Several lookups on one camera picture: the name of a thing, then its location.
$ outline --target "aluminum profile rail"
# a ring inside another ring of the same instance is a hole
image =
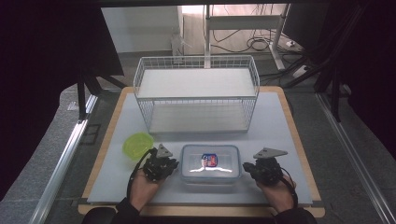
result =
[[[317,93],[317,97],[382,222],[387,224],[396,224],[395,216],[392,214],[392,211],[390,211],[387,200],[361,160],[358,151],[347,136],[347,132],[343,125],[337,122],[333,117],[332,112],[329,109],[330,104],[325,93]]]
[[[52,176],[49,179],[49,183],[44,189],[40,201],[38,202],[37,207],[35,208],[35,211],[30,218],[30,224],[45,222],[47,215],[50,212],[52,204],[55,200],[55,197],[58,193],[58,190],[61,187],[62,182],[64,181],[64,176],[67,173],[69,164],[73,160],[73,156],[78,147],[78,142],[85,131],[90,114],[93,110],[93,107],[95,106],[96,101],[97,97],[93,95],[91,95],[88,99],[86,104],[87,117],[81,123],[77,123],[73,132],[71,133],[70,138],[64,148],[64,152],[62,153],[61,158],[59,159],[58,164],[56,165],[55,170],[53,171]]]

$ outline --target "black sleeve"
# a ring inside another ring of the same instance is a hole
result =
[[[275,216],[276,224],[316,224],[312,214],[303,208],[294,208]]]
[[[111,224],[139,223],[139,211],[129,203],[127,198],[124,198],[116,207],[119,212],[113,217]]]

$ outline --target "white wall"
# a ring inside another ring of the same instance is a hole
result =
[[[181,32],[181,7],[102,8],[118,53],[171,50],[171,36]]]

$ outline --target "container lid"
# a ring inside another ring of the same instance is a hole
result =
[[[137,161],[152,149],[153,144],[154,139],[148,133],[134,133],[125,140],[122,152],[131,160]]]
[[[186,145],[181,152],[184,180],[222,182],[239,178],[241,165],[235,146]]]

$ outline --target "person's left hand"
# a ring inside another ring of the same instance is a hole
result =
[[[151,201],[163,182],[164,179],[152,182],[146,178],[142,169],[138,170],[131,186],[131,198],[129,202],[140,212]]]

